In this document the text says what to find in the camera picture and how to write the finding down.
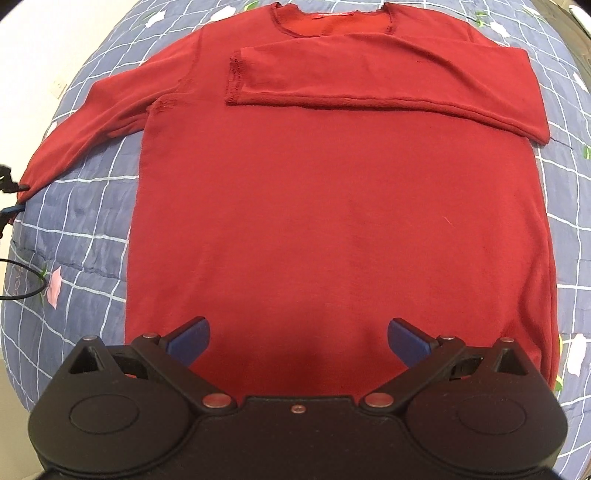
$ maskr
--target rivet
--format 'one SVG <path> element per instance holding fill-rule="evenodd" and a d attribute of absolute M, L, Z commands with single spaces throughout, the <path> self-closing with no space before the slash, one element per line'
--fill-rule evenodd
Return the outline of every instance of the rivet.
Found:
<path fill-rule="evenodd" d="M 305 413 L 306 407 L 303 405 L 293 405 L 291 408 L 292 413 Z"/>
<path fill-rule="evenodd" d="M 365 397 L 365 403 L 373 408 L 386 408 L 394 403 L 394 398 L 387 393 L 375 392 Z"/>
<path fill-rule="evenodd" d="M 207 408 L 226 408 L 232 403 L 232 397 L 225 393 L 210 393 L 203 397 L 203 405 Z"/>

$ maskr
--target folded sleeve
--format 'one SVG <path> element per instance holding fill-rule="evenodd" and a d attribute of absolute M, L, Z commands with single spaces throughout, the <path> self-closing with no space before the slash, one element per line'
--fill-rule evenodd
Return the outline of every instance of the folded sleeve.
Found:
<path fill-rule="evenodd" d="M 348 34 L 242 48 L 226 103 L 422 110 L 550 140 L 527 52 L 484 41 Z"/>

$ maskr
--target plaid pattern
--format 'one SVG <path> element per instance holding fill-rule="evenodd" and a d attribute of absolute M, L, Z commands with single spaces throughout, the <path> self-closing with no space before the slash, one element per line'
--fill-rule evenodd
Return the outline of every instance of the plaid pattern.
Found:
<path fill-rule="evenodd" d="M 134 68 L 170 43 L 207 23 L 228 5 L 248 0 L 142 0 L 113 29 L 67 89 L 54 122 L 84 102 L 92 83 Z M 379 2 L 297 0 L 305 11 L 375 10 Z M 591 455 L 591 346 L 580 375 L 566 359 L 577 333 L 591 342 L 591 98 L 556 32 L 529 0 L 417 0 L 400 2 L 436 9 L 479 28 L 500 45 L 527 50 L 537 74 L 551 142 L 534 145 L 553 235 L 558 272 L 558 320 L 564 351 L 557 394 L 569 420 L 569 436 L 556 471 L 579 479 Z M 147 26 L 150 14 L 164 19 Z M 107 344 L 124 339 L 129 225 L 138 184 L 142 133 L 102 144 L 72 171 L 27 202 L 14 225 L 10 258 L 54 271 L 63 278 L 57 309 L 41 295 L 3 302 L 0 340 L 11 382 L 31 409 L 74 344 L 88 334 Z M 8 266 L 5 294 L 30 291 L 35 278 Z"/>

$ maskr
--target blue gripper pad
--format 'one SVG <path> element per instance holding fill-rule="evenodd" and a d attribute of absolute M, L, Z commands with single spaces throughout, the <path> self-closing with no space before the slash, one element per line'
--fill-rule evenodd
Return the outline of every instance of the blue gripper pad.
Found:
<path fill-rule="evenodd" d="M 210 329 L 206 319 L 191 321 L 167 335 L 166 353 L 189 367 L 209 345 Z"/>
<path fill-rule="evenodd" d="M 414 367 L 432 352 L 432 344 L 429 341 L 422 339 L 396 320 L 392 320 L 388 325 L 388 345 L 409 368 Z"/>

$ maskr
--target bed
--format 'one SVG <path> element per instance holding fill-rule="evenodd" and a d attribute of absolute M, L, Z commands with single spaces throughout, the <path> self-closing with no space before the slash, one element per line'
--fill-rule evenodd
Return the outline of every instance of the bed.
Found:
<path fill-rule="evenodd" d="M 329 12 L 369 11 L 380 5 L 297 3 L 305 11 Z M 567 47 L 529 0 L 400 3 L 445 12 L 501 45 L 526 49 L 538 77 L 551 141 L 533 148 L 558 273 L 563 352 L 556 396 L 569 421 L 555 469 L 566 479 L 579 479 L 591 455 L 591 98 Z M 82 66 L 48 133 L 81 106 L 93 82 L 140 65 L 208 21 L 256 6 L 251 0 L 139 1 Z M 100 335 L 111 345 L 123 342 L 129 225 L 141 139 L 139 132 L 89 151 L 76 168 L 29 200 L 14 223 L 10 259 L 49 272 L 59 268 L 61 274 L 57 308 L 41 295 L 2 303 L 0 339 L 8 375 L 29 410 L 83 335 Z M 34 282 L 26 271 L 9 265 L 5 294 L 30 291 Z"/>

